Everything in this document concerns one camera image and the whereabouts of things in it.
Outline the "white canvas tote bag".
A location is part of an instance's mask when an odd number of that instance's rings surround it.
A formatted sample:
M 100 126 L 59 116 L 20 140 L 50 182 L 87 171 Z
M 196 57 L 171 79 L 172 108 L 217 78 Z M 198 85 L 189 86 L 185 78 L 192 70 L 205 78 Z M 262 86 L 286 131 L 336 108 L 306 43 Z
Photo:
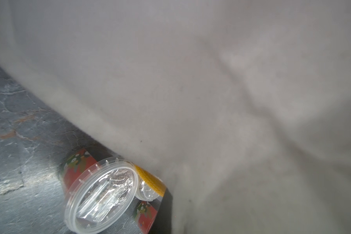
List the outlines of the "white canvas tote bag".
M 0 1 L 0 67 L 175 234 L 351 234 L 351 1 Z

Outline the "red jar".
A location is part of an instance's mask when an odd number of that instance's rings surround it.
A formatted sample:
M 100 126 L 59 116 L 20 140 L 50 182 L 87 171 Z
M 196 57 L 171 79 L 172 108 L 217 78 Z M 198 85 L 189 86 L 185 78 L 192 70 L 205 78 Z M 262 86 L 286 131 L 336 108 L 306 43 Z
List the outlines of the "red jar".
M 60 172 L 66 226 L 76 234 L 98 234 L 130 207 L 139 185 L 134 165 L 117 157 L 98 160 L 82 148 Z

